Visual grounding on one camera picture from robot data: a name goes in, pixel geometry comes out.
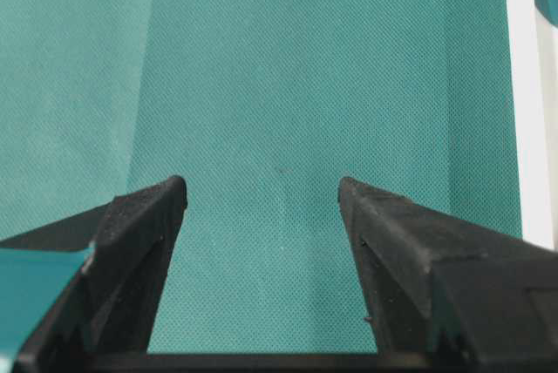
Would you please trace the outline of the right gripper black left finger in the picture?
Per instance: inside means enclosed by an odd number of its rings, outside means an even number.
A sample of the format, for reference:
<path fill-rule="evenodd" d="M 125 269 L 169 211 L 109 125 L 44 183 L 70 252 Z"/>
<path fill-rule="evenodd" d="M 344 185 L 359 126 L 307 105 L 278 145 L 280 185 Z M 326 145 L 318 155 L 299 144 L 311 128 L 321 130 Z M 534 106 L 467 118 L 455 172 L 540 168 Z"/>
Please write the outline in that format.
<path fill-rule="evenodd" d="M 1 242 L 1 369 L 145 353 L 187 209 L 173 176 Z"/>

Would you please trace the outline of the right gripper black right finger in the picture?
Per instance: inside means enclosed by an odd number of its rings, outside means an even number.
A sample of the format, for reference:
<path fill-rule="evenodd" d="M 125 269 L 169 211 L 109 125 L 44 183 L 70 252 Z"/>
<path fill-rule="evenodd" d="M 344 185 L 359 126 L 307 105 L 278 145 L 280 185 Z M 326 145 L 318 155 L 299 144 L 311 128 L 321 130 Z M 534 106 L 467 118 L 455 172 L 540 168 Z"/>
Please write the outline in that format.
<path fill-rule="evenodd" d="M 379 352 L 556 371 L 556 252 L 350 177 L 337 200 Z"/>

